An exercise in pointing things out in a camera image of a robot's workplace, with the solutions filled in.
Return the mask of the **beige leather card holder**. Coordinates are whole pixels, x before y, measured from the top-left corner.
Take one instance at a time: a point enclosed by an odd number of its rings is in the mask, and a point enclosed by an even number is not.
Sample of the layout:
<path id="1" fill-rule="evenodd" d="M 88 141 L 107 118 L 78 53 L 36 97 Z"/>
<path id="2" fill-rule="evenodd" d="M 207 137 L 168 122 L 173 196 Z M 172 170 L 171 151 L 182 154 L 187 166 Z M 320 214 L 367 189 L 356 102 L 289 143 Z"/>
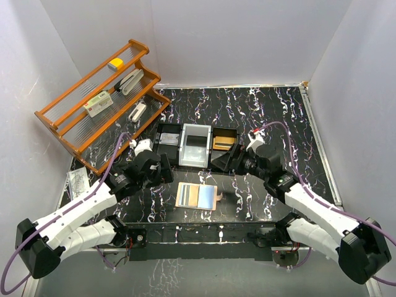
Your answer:
<path id="1" fill-rule="evenodd" d="M 181 186 L 190 185 L 191 191 L 189 196 L 189 207 L 183 207 L 179 205 Z M 193 184 L 193 183 L 179 183 L 178 191 L 176 195 L 175 207 L 185 209 L 197 209 L 197 210 L 208 210 L 214 211 L 217 208 L 217 202 L 221 201 L 223 197 L 222 193 L 218 192 L 218 187 L 206 184 Z"/>

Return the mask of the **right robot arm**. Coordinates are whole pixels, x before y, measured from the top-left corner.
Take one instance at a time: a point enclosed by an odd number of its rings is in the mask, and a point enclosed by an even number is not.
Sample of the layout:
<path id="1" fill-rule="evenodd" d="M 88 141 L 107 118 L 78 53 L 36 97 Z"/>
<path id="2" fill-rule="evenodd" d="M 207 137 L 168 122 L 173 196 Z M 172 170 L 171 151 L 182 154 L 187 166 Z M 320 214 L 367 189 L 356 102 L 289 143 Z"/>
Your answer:
<path id="1" fill-rule="evenodd" d="M 233 145 L 211 164 L 224 172 L 250 174 L 263 180 L 268 194 L 298 211 L 277 222 L 263 239 L 285 246 L 305 244 L 337 262 L 343 273 L 358 284 L 366 283 L 391 261 L 378 222 L 350 218 L 306 190 L 296 175 L 284 169 L 279 154 L 265 155 L 263 145 L 256 149 Z"/>

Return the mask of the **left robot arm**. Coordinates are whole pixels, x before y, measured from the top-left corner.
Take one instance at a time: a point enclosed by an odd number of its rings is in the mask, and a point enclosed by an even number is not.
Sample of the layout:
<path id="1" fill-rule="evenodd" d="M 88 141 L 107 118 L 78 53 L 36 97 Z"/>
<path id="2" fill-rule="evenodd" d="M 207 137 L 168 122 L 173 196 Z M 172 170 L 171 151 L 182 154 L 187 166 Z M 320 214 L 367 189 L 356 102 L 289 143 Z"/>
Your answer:
<path id="1" fill-rule="evenodd" d="M 29 274 L 39 279 L 50 274 L 64 259 L 101 244 L 124 245 L 128 232 L 114 215 L 98 223 L 87 222 L 100 212 L 145 187 L 173 182 L 167 154 L 144 150 L 126 167 L 114 166 L 84 194 L 54 213 L 17 225 L 15 249 Z"/>

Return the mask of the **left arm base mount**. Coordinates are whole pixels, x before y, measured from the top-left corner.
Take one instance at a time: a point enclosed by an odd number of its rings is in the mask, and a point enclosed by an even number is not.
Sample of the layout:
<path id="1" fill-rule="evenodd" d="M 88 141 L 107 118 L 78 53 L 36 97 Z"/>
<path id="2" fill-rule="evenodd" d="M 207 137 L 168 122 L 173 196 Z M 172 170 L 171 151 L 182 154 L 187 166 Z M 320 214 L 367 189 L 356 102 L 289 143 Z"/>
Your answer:
<path id="1" fill-rule="evenodd" d="M 147 230 L 128 227 L 117 230 L 109 245 L 126 249 L 145 248 L 147 245 Z"/>

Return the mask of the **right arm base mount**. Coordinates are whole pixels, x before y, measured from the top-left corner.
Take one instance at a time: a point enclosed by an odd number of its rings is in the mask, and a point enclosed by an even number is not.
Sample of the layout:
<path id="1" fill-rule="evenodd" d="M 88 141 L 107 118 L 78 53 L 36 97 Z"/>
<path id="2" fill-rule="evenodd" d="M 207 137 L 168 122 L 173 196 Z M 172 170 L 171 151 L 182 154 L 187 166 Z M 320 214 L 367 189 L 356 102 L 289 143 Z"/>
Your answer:
<path id="1" fill-rule="evenodd" d="M 282 231 L 276 227 L 256 228 L 253 232 L 247 234 L 247 238 L 259 248 L 284 247 L 290 245 L 292 242 L 286 231 Z"/>

